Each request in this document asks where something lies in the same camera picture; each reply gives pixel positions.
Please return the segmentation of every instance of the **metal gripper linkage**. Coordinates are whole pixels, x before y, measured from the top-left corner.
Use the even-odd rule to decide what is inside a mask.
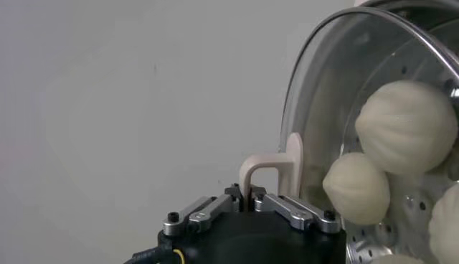
[[[180,212],[170,212],[163,221],[163,231],[168,236],[183,235],[186,229],[194,232],[208,230],[212,221],[223,212],[240,212],[242,195],[238,184],[232,184],[220,197],[201,197]]]
[[[322,211],[305,201],[293,197],[266,194],[265,188],[252,186],[252,210],[255,212],[276,212],[289,221],[297,230],[312,227],[335,234],[340,232],[341,223],[331,211]],[[244,201],[237,184],[226,188],[220,197],[201,197],[180,212],[171,212],[163,221],[163,231],[168,236],[180,236],[186,230],[203,232],[223,212],[241,212]]]
[[[316,227],[327,234],[341,231],[340,219],[334,212],[322,211],[299,198],[258,193],[254,207],[256,212],[277,212],[298,230]]]

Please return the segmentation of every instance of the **perforated steamer tray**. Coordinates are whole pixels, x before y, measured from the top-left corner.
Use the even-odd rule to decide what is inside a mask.
[[[323,209],[332,209],[323,178],[340,155],[361,151],[355,120],[367,98],[383,84],[429,83],[459,109],[457,3],[393,3],[371,1],[370,6],[380,9],[359,7],[329,17],[307,40],[295,66],[280,151],[290,133],[302,135],[301,198]],[[429,248],[428,223],[436,201],[459,180],[458,142],[447,159],[425,175],[388,175],[391,204],[381,223],[359,226],[343,220],[348,263],[370,263],[387,254],[438,263]]]

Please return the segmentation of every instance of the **gray wall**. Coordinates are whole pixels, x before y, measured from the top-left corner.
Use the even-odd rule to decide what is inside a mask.
[[[303,40],[351,3],[0,0],[0,263],[155,245],[168,211],[276,151]]]

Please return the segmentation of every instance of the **white steamed bun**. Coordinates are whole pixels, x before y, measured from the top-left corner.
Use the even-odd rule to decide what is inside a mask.
[[[448,97],[408,80],[383,85],[371,95],[355,126],[364,153],[383,170],[399,175],[436,167],[458,133]]]
[[[376,224],[389,207],[387,177],[362,153],[337,159],[323,180],[323,188],[341,216],[354,224]]]
[[[429,223],[430,249],[441,264],[459,263],[459,184],[438,200]]]
[[[372,264],[422,264],[422,261],[405,255],[385,255],[373,260]]]

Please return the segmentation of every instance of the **black screw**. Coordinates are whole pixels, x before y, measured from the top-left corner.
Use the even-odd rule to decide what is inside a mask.
[[[259,200],[262,200],[264,196],[265,196],[265,194],[261,194],[261,193],[257,194],[257,198]]]
[[[180,219],[180,215],[178,212],[170,212],[167,214],[167,220],[169,222],[178,222]]]
[[[324,213],[323,213],[323,216],[325,217],[325,219],[327,220],[331,220],[331,221],[334,221],[336,219],[336,215],[334,212],[330,211],[330,210],[326,210]]]

